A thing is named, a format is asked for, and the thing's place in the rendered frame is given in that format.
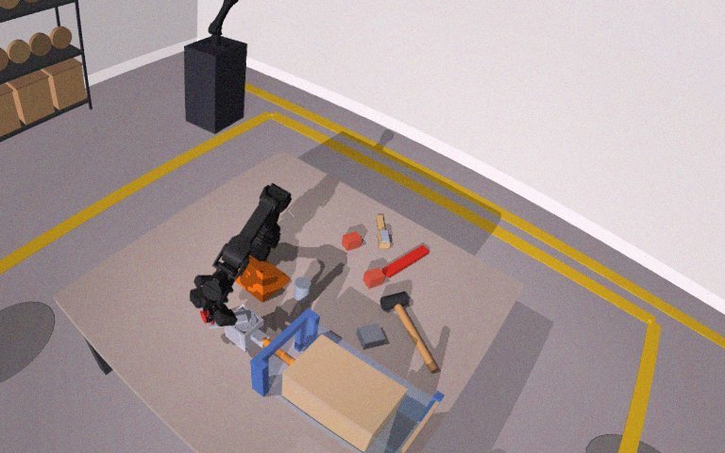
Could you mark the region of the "mallet with tan wooden handle and dark head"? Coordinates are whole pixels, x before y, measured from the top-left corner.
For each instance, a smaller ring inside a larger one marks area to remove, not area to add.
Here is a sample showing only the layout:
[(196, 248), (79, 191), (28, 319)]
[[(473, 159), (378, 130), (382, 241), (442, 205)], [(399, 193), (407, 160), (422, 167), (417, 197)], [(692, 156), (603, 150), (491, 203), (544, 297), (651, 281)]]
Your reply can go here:
[(404, 324), (405, 328), (409, 332), (410, 337), (413, 340), (413, 343), (416, 345), (418, 352), (420, 353), (421, 357), (424, 359), (426, 365), (428, 366), (431, 373), (435, 373), (438, 370), (438, 366), (436, 365), (435, 361), (432, 359), (431, 354), (429, 350), (425, 347), (424, 342), (420, 338), (418, 332), (416, 332), (413, 322), (410, 320), (409, 316), (407, 315), (406, 311), (403, 309), (402, 306), (409, 304), (409, 296), (406, 292), (400, 292), (397, 294), (391, 294), (384, 296), (380, 299), (380, 304), (383, 310), (391, 310), (395, 309), (398, 317), (400, 318), (401, 322)]

